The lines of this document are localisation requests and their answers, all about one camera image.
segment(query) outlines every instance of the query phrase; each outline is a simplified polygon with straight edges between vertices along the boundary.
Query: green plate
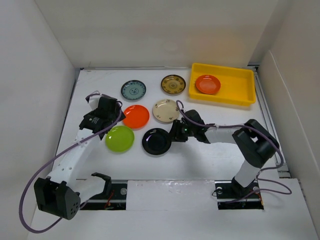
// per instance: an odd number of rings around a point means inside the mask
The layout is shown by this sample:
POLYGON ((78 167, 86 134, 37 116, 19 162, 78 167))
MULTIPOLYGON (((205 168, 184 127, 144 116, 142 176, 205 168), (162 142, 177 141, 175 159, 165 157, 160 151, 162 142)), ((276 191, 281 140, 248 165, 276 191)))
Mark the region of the green plate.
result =
POLYGON ((105 137, 106 146, 114 152, 127 151, 134 144, 135 134, 127 126, 115 126, 105 137))

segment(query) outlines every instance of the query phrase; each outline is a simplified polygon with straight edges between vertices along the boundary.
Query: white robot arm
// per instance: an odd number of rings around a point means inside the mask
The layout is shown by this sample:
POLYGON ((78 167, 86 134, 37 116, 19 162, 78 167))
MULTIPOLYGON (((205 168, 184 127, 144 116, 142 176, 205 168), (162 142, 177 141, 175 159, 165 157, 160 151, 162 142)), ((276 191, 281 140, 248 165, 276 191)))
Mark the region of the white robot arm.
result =
POLYGON ((64 154, 57 167, 46 178, 38 178, 34 192, 38 208, 64 219, 72 219, 80 204, 97 194, 106 196, 111 190, 111 178, 92 173, 86 180, 77 181, 81 167, 98 146, 108 126, 125 118, 117 99, 98 96, 87 99, 92 111, 83 116, 73 144, 79 146, 64 154))
POLYGON ((171 140, 173 142, 186 142, 188 137, 195 137, 199 142, 205 144, 236 144, 245 161, 231 181, 230 188, 234 192, 233 197, 241 198, 252 191, 252 183, 258 173, 276 152, 270 142, 279 148, 277 140, 255 119, 250 119, 243 127, 238 129, 204 125, 204 121, 195 110, 186 111, 183 115, 185 117, 181 120, 173 121, 169 133, 171 140))

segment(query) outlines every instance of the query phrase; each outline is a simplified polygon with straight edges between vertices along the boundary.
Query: wire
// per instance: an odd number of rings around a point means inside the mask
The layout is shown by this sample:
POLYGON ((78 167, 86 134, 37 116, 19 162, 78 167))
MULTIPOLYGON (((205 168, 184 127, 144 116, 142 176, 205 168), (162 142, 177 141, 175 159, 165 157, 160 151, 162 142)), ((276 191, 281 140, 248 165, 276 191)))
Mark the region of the wire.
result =
MULTIPOLYGON (((108 95, 105 95, 105 94, 100 94, 100 93, 92 93, 90 94, 89 96, 86 97, 86 99, 92 97, 92 96, 95 96, 95 95, 102 95, 104 97, 109 97, 108 95)), ((117 101, 117 103, 119 104, 120 106, 120 109, 119 109, 119 114, 118 114, 118 117, 116 118, 116 120, 110 124, 108 127, 102 129, 101 131, 98 131, 96 132, 95 134, 92 134, 91 136, 88 136, 84 139, 82 139, 80 141, 80 143, 84 143, 86 141, 88 141, 89 139, 92 139, 94 138, 95 136, 98 136, 100 134, 103 134, 105 133, 106 131, 108 131, 109 129, 111 129, 113 126, 115 126, 120 118, 121 118, 121 115, 122 115, 122 110, 121 110, 121 106, 122 106, 122 102, 120 101, 117 101)), ((50 164, 52 164, 56 159, 58 159, 59 157, 61 157, 63 154, 67 153, 68 151, 70 151, 71 149, 75 148, 79 146, 78 143, 75 143, 73 145, 71 145, 70 147, 68 147, 67 149, 63 150, 62 152, 60 152, 58 155, 56 155, 55 157, 53 157, 52 159, 50 159, 46 164, 44 164, 42 167, 40 167, 40 169, 38 171, 35 172, 35 174, 33 174, 33 176, 30 178, 30 180, 27 182, 23 192, 22 192, 22 195, 21 195, 21 198, 20 198, 20 202, 19 202, 19 219, 20 219, 20 222, 21 224, 24 226, 25 229, 27 229, 29 232, 31 233, 34 233, 34 234, 41 234, 41 233, 44 233, 46 231, 48 231, 49 229, 51 229, 53 226, 55 226, 58 222, 61 221, 62 217, 60 217, 57 221, 55 221, 52 225, 48 226, 47 228, 45 229, 42 229, 42 230, 35 230, 33 228, 31 228, 27 223, 26 223, 26 220, 24 218, 24 215, 23 215, 23 206, 24 206, 24 201, 25 201, 25 197, 26 197, 26 194, 27 194, 27 191, 30 187, 30 185, 32 184, 32 182, 36 179, 36 177, 38 176, 39 173, 41 173, 46 167, 48 167, 50 164)))
POLYGON ((80 210, 83 209, 87 205, 88 202, 89 202, 89 199, 87 201, 85 201, 84 203, 82 203, 82 205, 79 207, 79 209, 80 210))
POLYGON ((112 190, 112 192, 111 192, 111 194, 110 194, 110 196, 108 198, 108 201, 104 205, 104 209, 106 209, 108 207, 110 199, 114 196, 114 194, 115 194, 115 190, 112 190))
POLYGON ((278 181, 275 181, 275 180, 269 180, 269 179, 264 179, 264 178, 258 178, 258 176, 266 171, 266 170, 272 170, 272 169, 278 169, 278 168, 281 168, 283 165, 284 165, 284 157, 280 151, 280 149, 274 144, 274 142, 269 139, 266 135, 264 135, 262 132, 260 132, 259 130, 253 128, 253 127, 250 127, 250 126, 246 126, 244 124, 236 124, 236 125, 223 125, 223 126, 217 126, 215 123, 213 124, 200 124, 196 121, 193 121, 192 119, 190 119, 189 117, 186 116, 186 114, 184 113, 184 104, 182 103, 182 101, 180 100, 177 100, 176 101, 176 106, 180 112, 180 114, 187 120, 189 121, 190 123, 196 125, 196 126, 199 126, 199 127, 203 127, 203 128, 222 128, 222 129, 232 129, 232 128, 246 128, 246 129, 249 129, 255 133, 257 133, 258 135, 260 135, 262 138, 264 138, 274 149, 275 151, 278 153, 279 157, 280 157, 280 164, 278 166, 271 166, 271 167, 265 167, 265 168, 262 168, 259 173, 256 175, 256 179, 259 180, 259 181, 265 181, 265 182, 270 182, 270 183, 275 183, 275 184, 279 184, 281 186, 283 186, 284 188, 286 188, 288 190, 288 192, 283 192, 283 191, 277 191, 277 190, 273 190, 273 189, 268 189, 268 188, 259 188, 257 190, 254 190, 250 193, 248 193, 247 195, 245 195, 244 197, 241 197, 241 198, 238 198, 238 199, 235 199, 235 200, 232 200, 232 201, 226 201, 225 203, 229 203, 229 204, 232 204, 232 203, 236 203, 240 200, 243 200, 243 199, 246 199, 248 198, 249 196, 251 196, 252 194, 256 194, 260 191, 269 191, 269 192, 273 192, 273 193, 277 193, 277 194, 284 194, 284 195, 290 195, 292 194, 292 191, 291 189, 284 185, 283 183, 281 182, 278 182, 278 181))

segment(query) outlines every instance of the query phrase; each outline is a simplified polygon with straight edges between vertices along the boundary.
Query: red plate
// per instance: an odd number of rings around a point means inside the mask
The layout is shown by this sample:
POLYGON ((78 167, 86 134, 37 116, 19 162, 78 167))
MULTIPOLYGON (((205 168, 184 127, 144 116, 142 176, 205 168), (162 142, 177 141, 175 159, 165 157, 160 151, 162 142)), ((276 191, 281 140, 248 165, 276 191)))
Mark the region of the red plate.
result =
POLYGON ((216 94, 221 88, 221 83, 215 76, 202 75, 196 79, 195 86, 204 94, 216 94))
POLYGON ((139 129, 144 127, 149 121, 149 111, 144 106, 132 105, 124 110, 124 125, 131 129, 139 129))

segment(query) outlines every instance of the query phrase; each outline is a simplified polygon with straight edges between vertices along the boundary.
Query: yellow tray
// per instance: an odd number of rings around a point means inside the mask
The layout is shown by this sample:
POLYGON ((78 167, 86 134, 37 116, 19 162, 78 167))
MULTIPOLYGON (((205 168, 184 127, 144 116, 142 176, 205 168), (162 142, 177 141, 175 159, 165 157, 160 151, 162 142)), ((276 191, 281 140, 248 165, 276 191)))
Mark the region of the yellow tray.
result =
POLYGON ((250 106, 256 102, 254 72, 248 69, 194 63, 189 96, 198 100, 250 106), (218 78, 221 82, 219 92, 216 94, 200 92, 196 87, 196 80, 201 75, 213 75, 218 78))

